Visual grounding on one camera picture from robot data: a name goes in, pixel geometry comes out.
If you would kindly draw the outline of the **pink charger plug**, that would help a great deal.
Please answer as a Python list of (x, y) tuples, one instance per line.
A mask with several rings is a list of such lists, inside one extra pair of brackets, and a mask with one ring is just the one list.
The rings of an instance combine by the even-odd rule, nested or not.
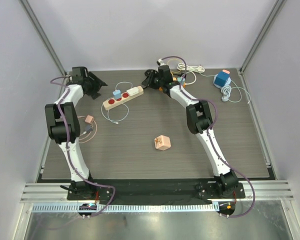
[(95, 119), (94, 119), (93, 116), (87, 115), (87, 116), (85, 117), (84, 122), (87, 123), (87, 124), (92, 124), (92, 123), (94, 122), (94, 120), (95, 120)]

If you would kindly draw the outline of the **white charger plug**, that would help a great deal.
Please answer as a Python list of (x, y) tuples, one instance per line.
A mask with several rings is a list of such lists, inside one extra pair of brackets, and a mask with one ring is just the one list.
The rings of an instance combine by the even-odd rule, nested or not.
[(140, 92), (140, 90), (138, 87), (132, 87), (132, 88), (128, 89), (126, 92), (129, 96), (132, 97), (132, 96), (137, 95)]

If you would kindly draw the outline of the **beige red power strip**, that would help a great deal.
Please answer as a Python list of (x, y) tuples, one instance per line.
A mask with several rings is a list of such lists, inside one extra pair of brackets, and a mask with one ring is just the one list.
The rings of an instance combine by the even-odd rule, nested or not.
[(105, 100), (102, 105), (105, 110), (111, 110), (115, 107), (118, 107), (119, 105), (123, 105), (124, 103), (131, 101), (141, 95), (144, 94), (144, 89), (141, 86), (135, 86), (139, 88), (139, 93), (134, 96), (129, 96), (127, 93), (127, 90), (121, 94), (121, 99), (115, 100), (114, 97), (111, 97), (107, 100)]

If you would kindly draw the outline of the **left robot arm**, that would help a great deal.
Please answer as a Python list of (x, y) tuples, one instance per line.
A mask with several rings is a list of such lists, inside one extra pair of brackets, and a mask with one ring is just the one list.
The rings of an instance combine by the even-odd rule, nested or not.
[(97, 187), (92, 184), (81, 152), (81, 126), (75, 107), (85, 95), (99, 97), (99, 90), (107, 84), (84, 66), (73, 67), (71, 75), (56, 77), (50, 83), (64, 88), (58, 100), (44, 107), (48, 136), (62, 150), (70, 170), (70, 185), (62, 188), (68, 191), (70, 200), (90, 200), (97, 194)]

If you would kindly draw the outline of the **pink cube socket adapter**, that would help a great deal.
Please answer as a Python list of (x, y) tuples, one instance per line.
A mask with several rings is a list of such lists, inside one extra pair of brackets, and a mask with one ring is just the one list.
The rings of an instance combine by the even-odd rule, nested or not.
[(154, 139), (154, 147), (157, 150), (165, 151), (171, 148), (171, 140), (168, 136), (160, 135)]

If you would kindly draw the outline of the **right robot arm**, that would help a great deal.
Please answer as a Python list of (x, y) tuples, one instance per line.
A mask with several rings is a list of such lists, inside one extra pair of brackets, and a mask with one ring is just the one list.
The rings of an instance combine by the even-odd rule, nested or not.
[(160, 65), (157, 70), (148, 69), (144, 75), (141, 84), (145, 88), (161, 90), (185, 108), (187, 128), (202, 144), (212, 166), (216, 194), (221, 198), (235, 197), (239, 180), (216, 140), (208, 101), (195, 98), (185, 90), (181, 81), (174, 81), (168, 65)]

